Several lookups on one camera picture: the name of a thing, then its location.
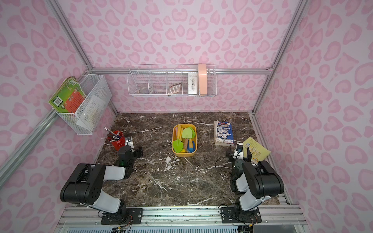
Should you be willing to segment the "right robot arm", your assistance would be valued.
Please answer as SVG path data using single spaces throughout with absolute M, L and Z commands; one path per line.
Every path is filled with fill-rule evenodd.
M 232 163 L 231 191 L 239 195 L 235 209 L 239 212 L 256 210 L 259 205 L 270 198 L 284 193 L 285 186 L 278 173 L 267 161 L 251 162 L 251 157 L 240 158 L 242 151 L 226 152 Z

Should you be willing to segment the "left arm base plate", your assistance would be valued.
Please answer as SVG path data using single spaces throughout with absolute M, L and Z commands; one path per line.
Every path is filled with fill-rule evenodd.
M 106 213 L 101 219 L 102 225 L 140 225 L 143 217 L 143 208 L 127 208 L 124 212 Z

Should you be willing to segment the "green pointed trowel yellow handle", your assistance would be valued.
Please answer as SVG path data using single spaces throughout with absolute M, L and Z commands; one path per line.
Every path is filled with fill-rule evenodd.
M 183 128 L 181 125 L 177 126 L 177 139 L 173 141 L 173 150 L 175 153 L 180 153 L 184 147 L 182 142 Z

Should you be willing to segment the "round green trowel yellow handle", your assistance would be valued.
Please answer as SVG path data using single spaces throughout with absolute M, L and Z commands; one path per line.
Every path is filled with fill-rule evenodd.
M 190 127 L 190 126 L 189 126 L 189 129 L 190 129 L 191 132 L 192 132 L 192 137 L 191 137 L 191 139 L 195 138 L 195 136 L 196 136 L 195 130 L 193 129 L 193 127 Z

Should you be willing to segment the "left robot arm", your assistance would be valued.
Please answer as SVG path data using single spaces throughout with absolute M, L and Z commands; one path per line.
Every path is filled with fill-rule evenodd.
M 60 192 L 65 203 L 82 204 L 106 214 L 126 215 L 125 202 L 103 191 L 105 181 L 129 179 L 135 160 L 143 156 L 143 148 L 124 146 L 119 150 L 117 166 L 79 163 Z

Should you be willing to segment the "purple shovel pink handle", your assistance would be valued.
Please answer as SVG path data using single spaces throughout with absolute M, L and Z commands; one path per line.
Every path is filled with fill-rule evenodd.
M 175 126 L 174 128 L 174 140 L 176 140 L 178 138 L 178 126 Z

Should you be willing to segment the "blue shovel wooden handle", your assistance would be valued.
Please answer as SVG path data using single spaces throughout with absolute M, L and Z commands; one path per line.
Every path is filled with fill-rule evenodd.
M 195 152 L 195 150 L 196 150 L 195 142 L 193 140 L 189 140 L 187 144 L 187 151 L 189 153 L 192 153 L 192 152 Z

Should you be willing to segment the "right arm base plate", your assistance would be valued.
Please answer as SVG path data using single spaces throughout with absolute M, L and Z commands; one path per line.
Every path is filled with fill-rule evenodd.
M 261 214 L 259 209 L 252 211 L 239 211 L 234 207 L 220 207 L 218 213 L 221 216 L 222 223 L 245 223 L 245 224 L 257 224 L 262 222 Z

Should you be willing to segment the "pale green shovel wooden handle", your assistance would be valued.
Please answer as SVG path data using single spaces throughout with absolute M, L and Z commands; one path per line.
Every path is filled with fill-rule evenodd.
M 187 144 L 192 137 L 192 132 L 189 128 L 185 128 L 182 132 L 182 138 L 184 139 L 184 150 L 187 151 Z

